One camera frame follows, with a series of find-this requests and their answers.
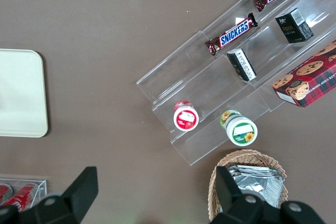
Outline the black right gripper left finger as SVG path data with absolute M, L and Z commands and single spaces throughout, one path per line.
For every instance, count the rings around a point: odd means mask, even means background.
M 97 195 L 97 168 L 86 167 L 60 196 L 49 196 L 33 208 L 35 223 L 81 223 Z

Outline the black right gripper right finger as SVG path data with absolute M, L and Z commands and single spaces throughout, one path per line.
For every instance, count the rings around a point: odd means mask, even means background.
M 224 166 L 216 167 L 216 192 L 222 207 L 211 223 L 273 223 L 269 208 L 259 197 L 243 194 Z

